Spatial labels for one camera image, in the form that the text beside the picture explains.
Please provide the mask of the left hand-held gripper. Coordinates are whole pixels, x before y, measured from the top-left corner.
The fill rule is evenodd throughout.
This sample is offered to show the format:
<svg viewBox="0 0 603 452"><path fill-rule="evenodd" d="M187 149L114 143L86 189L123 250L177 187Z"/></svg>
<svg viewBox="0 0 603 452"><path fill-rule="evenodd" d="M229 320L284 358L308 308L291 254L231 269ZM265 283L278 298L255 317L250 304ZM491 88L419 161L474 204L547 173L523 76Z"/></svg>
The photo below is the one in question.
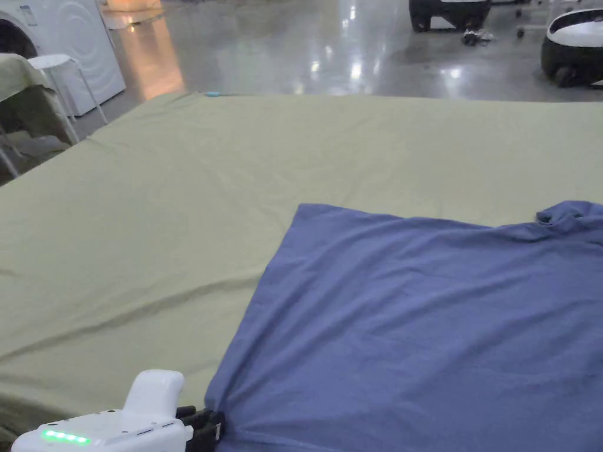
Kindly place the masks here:
<svg viewBox="0 0 603 452"><path fill-rule="evenodd" d="M172 370L146 370L136 376L123 408L41 424L19 436L11 451L185 451L218 446L225 415L208 408L176 417L184 376Z"/></svg>

